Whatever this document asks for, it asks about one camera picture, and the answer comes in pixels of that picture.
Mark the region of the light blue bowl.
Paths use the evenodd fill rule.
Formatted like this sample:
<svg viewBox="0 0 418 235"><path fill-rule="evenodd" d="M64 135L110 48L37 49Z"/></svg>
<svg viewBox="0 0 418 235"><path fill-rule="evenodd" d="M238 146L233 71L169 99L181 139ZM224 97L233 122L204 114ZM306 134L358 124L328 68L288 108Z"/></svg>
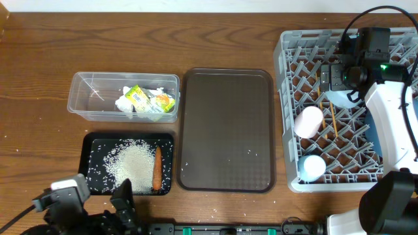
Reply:
<svg viewBox="0 0 418 235"><path fill-rule="evenodd" d="M351 102L348 99L348 94L350 94L352 90L345 90L345 91L326 91L325 95L327 99L335 106L339 108L354 108L362 102L361 99L359 99L357 102Z"/></svg>

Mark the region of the orange carrot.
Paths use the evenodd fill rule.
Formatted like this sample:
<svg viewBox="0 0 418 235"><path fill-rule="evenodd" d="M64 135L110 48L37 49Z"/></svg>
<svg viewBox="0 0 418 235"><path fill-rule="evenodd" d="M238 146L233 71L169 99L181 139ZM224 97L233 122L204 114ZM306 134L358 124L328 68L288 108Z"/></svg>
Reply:
<svg viewBox="0 0 418 235"><path fill-rule="evenodd" d="M162 151L159 146L155 150L155 160L153 168L153 190L159 191L162 188Z"/></svg>

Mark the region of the pink plastic cup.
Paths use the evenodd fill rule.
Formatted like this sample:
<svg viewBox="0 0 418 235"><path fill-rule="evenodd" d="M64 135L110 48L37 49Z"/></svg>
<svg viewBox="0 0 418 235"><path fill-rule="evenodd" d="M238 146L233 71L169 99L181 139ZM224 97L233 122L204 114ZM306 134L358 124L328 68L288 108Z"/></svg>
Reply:
<svg viewBox="0 0 418 235"><path fill-rule="evenodd" d="M323 112L316 106L308 106L295 118L294 132L301 138L312 138L323 122Z"/></svg>

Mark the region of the dark blue plate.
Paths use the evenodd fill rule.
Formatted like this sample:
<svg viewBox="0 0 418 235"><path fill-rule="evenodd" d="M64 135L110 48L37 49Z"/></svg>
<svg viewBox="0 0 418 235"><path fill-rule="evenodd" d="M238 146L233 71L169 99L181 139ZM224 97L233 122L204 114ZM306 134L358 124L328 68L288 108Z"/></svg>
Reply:
<svg viewBox="0 0 418 235"><path fill-rule="evenodd" d="M369 126L367 130L365 130L365 137L367 141L371 142L373 144L372 149L381 157L382 156L382 150L379 143L378 138L378 132L376 125L374 123L373 117L369 111L367 111L364 123Z"/></svg>

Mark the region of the light blue plastic cup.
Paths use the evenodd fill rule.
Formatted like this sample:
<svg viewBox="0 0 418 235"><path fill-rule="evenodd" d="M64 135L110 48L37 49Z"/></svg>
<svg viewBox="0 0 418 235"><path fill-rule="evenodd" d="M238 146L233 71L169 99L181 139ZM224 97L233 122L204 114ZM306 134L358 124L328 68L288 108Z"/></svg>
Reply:
<svg viewBox="0 0 418 235"><path fill-rule="evenodd" d="M324 159L318 155L303 156L298 160L300 179L305 182L318 180L326 171Z"/></svg>

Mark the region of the green yellow snack wrapper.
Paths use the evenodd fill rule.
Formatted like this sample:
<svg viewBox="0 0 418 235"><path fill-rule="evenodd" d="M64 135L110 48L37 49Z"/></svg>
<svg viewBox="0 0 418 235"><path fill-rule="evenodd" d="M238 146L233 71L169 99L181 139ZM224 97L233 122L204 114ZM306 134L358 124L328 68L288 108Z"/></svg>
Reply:
<svg viewBox="0 0 418 235"><path fill-rule="evenodd" d="M164 114L169 113L175 105L176 100L168 93L163 93L156 97L148 98L143 92L142 87L135 85L125 95L132 103L135 112L141 114L151 114L152 121L157 121Z"/></svg>

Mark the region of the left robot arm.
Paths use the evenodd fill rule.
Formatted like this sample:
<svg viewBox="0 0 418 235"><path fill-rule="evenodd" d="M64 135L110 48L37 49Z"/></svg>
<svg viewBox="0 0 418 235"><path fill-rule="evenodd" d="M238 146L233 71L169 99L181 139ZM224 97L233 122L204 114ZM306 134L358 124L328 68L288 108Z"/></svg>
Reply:
<svg viewBox="0 0 418 235"><path fill-rule="evenodd" d="M45 224L29 228L22 234L141 235L146 231L137 217L130 180L124 180L110 198L116 210L114 213L105 210L88 214L84 203L89 197L86 179L81 174L53 182L32 201L38 212L46 212Z"/></svg>

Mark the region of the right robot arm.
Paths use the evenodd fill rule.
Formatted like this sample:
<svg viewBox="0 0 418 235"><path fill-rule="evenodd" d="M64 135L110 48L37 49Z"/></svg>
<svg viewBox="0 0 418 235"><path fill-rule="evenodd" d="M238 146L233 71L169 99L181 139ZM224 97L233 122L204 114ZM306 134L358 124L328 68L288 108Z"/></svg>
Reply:
<svg viewBox="0 0 418 235"><path fill-rule="evenodd" d="M389 63L321 67L321 90L334 84L358 91L376 126L384 177L359 207L327 219L328 234L416 234L417 117L407 68Z"/></svg>

